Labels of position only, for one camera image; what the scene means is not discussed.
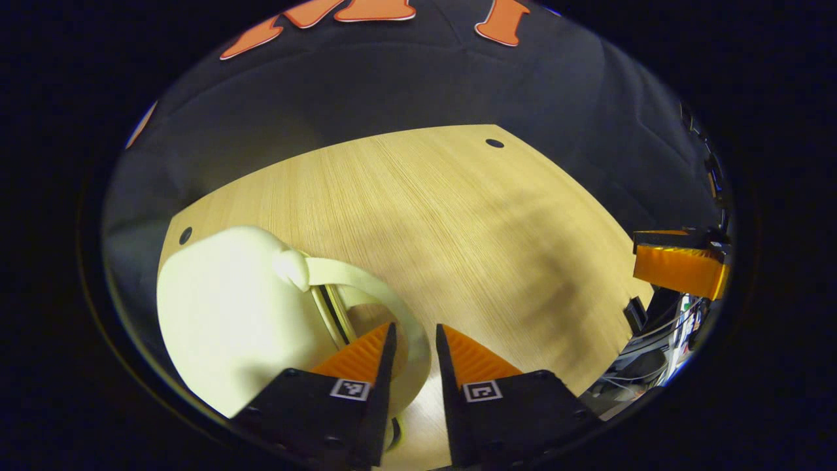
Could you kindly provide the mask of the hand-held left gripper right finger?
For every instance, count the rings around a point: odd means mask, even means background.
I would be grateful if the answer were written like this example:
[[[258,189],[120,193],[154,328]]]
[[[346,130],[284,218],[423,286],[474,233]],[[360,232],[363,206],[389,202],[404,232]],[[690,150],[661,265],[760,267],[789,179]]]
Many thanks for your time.
[[[550,370],[522,372],[445,324],[436,349],[457,469],[534,470],[603,426]]]

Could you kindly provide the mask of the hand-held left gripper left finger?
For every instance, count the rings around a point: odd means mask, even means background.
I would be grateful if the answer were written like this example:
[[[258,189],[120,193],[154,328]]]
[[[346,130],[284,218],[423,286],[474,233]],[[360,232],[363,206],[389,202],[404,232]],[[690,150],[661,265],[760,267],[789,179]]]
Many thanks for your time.
[[[384,324],[374,334],[379,360],[373,379],[353,381],[287,368],[233,416],[233,428],[311,470],[379,467],[391,423],[396,325]]]

